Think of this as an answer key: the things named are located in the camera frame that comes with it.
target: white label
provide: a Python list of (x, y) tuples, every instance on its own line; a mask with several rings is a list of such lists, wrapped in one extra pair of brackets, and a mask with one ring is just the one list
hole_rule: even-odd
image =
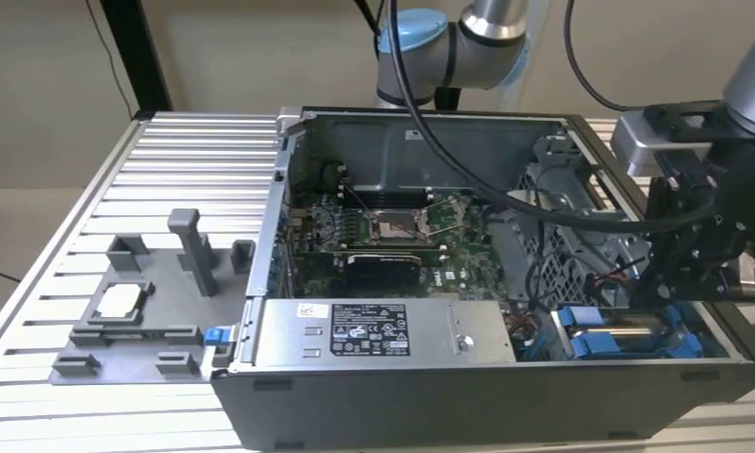
[(324, 304), (299, 304), (297, 318), (325, 318), (329, 316), (329, 306)]

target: black pole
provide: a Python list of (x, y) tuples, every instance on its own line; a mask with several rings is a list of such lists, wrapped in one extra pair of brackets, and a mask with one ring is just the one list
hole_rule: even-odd
[(100, 0), (141, 111), (173, 110), (141, 0)]

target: gray plastic block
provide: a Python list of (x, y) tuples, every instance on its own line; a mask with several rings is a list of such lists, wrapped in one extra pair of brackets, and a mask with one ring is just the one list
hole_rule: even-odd
[[(210, 268), (214, 269), (214, 265), (217, 264), (217, 259), (214, 256), (214, 252), (212, 251), (210, 238), (206, 236), (206, 234), (201, 234), (200, 238), (201, 238), (201, 248), (205, 250), (206, 256), (209, 257)], [(184, 253), (178, 254), (178, 265), (181, 266), (182, 271), (192, 272), (189, 259)]]
[(161, 352), (157, 354), (156, 368), (162, 375), (198, 374), (198, 364), (189, 352)]
[(232, 268), (236, 274), (249, 274), (252, 270), (252, 260), (254, 259), (254, 242), (237, 240), (232, 243)]
[(105, 252), (116, 272), (141, 272), (140, 264), (134, 258), (137, 255), (148, 255), (148, 248), (140, 235), (116, 236)]
[(100, 331), (100, 326), (97, 328), (92, 326), (73, 327), (70, 342), (78, 347), (105, 346), (106, 340), (102, 338)]
[(234, 355), (234, 347), (232, 344), (228, 346), (216, 346), (214, 354), (212, 354), (212, 366), (214, 368), (226, 368), (232, 363)]
[[(189, 352), (200, 364), (212, 359), (214, 348), (204, 347), (202, 332), (209, 327), (228, 326), (240, 321), (246, 275), (233, 271), (230, 248), (213, 250), (216, 267), (212, 270), (218, 292), (201, 297), (192, 276), (178, 266), (178, 249), (150, 249), (137, 257), (142, 269), (138, 274), (108, 270), (89, 306), (74, 326), (73, 341), (65, 346), (65, 355), (92, 354), (100, 362), (93, 376), (62, 376), (52, 370), (53, 384), (126, 384), (126, 383), (194, 383), (204, 382), (201, 374), (162, 375), (153, 366), (161, 352)], [(144, 287), (146, 299), (138, 304), (141, 322), (137, 325), (90, 323), (100, 305), (104, 288), (118, 283), (136, 283)]]
[(168, 326), (165, 340), (168, 344), (202, 344), (204, 335), (198, 326)]
[(185, 250), (185, 264), (196, 279), (198, 293), (210, 297), (217, 293), (217, 283), (212, 276), (212, 250), (198, 235), (198, 210), (176, 209), (166, 218), (166, 229), (178, 235)]
[(65, 355), (56, 357), (53, 369), (69, 377), (94, 376), (98, 373), (100, 363), (92, 354)]

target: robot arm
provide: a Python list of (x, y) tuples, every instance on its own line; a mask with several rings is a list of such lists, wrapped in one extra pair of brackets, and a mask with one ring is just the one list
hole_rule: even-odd
[(691, 209), (699, 190), (716, 207), (696, 228), (650, 237), (654, 256), (632, 300), (755, 302), (755, 42), (722, 101), (626, 112), (611, 147), (630, 175), (652, 178), (648, 215)]
[[(397, 14), (403, 59), (417, 105), (433, 100), (436, 87), (489, 89), (524, 55), (527, 0), (476, 0), (456, 23), (435, 9)], [(405, 105), (391, 65), (388, 33), (377, 44), (377, 106)]]

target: screw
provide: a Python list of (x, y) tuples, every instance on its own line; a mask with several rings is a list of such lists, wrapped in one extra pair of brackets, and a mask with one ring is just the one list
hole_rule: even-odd
[(679, 190), (679, 183), (678, 183), (678, 179), (675, 177), (670, 177), (668, 179), (666, 179), (668, 181), (668, 187), (671, 187), (672, 191), (678, 191)]

